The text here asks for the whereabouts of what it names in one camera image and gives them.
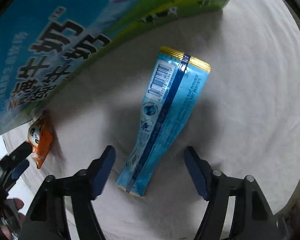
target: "blue wrapper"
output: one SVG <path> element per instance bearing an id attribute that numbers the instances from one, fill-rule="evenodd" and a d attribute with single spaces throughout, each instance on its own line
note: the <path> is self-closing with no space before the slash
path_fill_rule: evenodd
<path id="1" fill-rule="evenodd" d="M 186 124 L 210 73 L 210 65 L 161 47 L 146 94 L 133 152 L 116 183 L 143 196 L 163 154 Z"/>

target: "orange wrapper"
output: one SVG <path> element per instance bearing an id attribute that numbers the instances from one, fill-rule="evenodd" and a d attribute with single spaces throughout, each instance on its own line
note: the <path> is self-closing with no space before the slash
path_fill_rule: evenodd
<path id="1" fill-rule="evenodd" d="M 46 112 L 43 112 L 42 116 L 30 126 L 28 141 L 32 145 L 31 155 L 37 164 L 37 169 L 40 169 L 53 142 L 50 119 Z"/>

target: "white tablecloth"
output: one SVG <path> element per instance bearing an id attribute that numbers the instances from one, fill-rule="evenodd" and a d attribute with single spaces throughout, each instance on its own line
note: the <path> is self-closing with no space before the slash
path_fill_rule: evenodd
<path id="1" fill-rule="evenodd" d="M 211 64 L 189 121 L 159 166 L 144 198 L 114 181 L 133 149 L 156 55 L 165 45 Z M 48 174 L 70 176 L 107 145 L 117 159 L 93 202 L 107 239 L 193 239 L 207 202 L 183 162 L 192 145 L 226 175 L 253 175 L 273 212 L 300 178 L 300 32 L 282 0 L 230 0 L 223 12 L 157 27 L 83 70 L 49 103 L 56 142 L 41 170 L 23 175 L 34 192 Z M 4 135 L 8 150 L 29 124 Z M 224 231 L 229 231 L 229 212 Z"/>

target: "cartoon character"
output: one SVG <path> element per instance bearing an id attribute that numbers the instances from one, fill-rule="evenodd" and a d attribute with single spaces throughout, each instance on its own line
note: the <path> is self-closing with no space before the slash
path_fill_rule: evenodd
<path id="1" fill-rule="evenodd" d="M 157 12 L 157 13 L 153 13 L 153 14 L 150 14 L 146 17 L 143 17 L 141 19 L 141 21 L 143 23 L 153 23 L 153 24 L 155 24 L 156 20 L 161 18 L 161 17 L 167 17 L 168 15 L 177 16 L 177 10 L 178 10 L 178 7 L 173 6 L 173 7 L 168 8 L 167 10 Z"/>
<path id="2" fill-rule="evenodd" d="M 28 132 L 28 141 L 32 145 L 32 152 L 35 152 L 37 150 L 39 140 L 40 140 L 40 133 L 41 133 L 41 127 L 44 120 L 41 116 L 36 122 L 34 122 L 31 127 L 29 128 Z"/>
<path id="3" fill-rule="evenodd" d="M 200 0 L 197 1 L 197 3 L 199 4 L 200 8 L 203 8 L 204 6 L 211 5 L 211 0 Z"/>

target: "blue packaging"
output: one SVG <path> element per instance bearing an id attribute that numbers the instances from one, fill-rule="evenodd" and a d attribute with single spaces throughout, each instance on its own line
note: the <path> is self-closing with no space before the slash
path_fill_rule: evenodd
<path id="1" fill-rule="evenodd" d="M 210 73 L 210 65 L 161 47 L 146 94 L 133 152 L 116 184 L 143 196 L 163 154 L 185 126 Z"/>
<path id="2" fill-rule="evenodd" d="M 0 135 L 137 35 L 228 0 L 0 0 Z"/>

